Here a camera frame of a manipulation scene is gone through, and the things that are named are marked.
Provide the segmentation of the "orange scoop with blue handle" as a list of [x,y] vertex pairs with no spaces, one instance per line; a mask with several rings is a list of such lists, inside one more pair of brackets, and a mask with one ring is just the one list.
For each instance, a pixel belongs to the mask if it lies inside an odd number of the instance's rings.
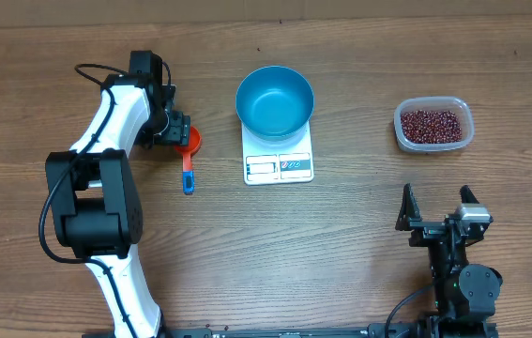
[[176,146],[175,150],[182,157],[182,188],[183,193],[194,193],[194,171],[192,157],[199,151],[202,144],[201,133],[194,127],[190,127],[189,143],[186,146]]

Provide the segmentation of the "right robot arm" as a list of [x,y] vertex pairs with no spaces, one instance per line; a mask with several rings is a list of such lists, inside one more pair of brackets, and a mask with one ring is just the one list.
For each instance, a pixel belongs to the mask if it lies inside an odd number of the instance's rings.
[[[495,302],[503,283],[501,274],[471,264],[466,249],[484,240],[494,221],[488,209],[466,185],[460,188],[461,204],[442,221],[422,219],[410,184],[403,198],[395,228],[411,233],[409,245],[428,250],[432,282],[404,298],[384,324],[386,337],[496,337],[496,325],[487,322],[495,314]],[[392,322],[397,312],[414,298],[432,290],[433,312],[413,323]]]

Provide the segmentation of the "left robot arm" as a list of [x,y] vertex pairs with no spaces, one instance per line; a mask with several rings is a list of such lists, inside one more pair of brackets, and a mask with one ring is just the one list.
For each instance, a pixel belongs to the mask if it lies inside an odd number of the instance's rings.
[[[169,66],[151,51],[133,51],[126,70],[110,68],[99,82],[100,106],[84,135],[45,162],[49,194],[38,238],[52,260],[87,266],[114,319],[113,337],[166,337],[163,311],[152,298],[140,263],[142,205],[129,165],[134,146],[174,146],[183,159],[182,184],[194,191],[191,158],[201,136],[175,110]],[[70,259],[49,248],[47,219]]]

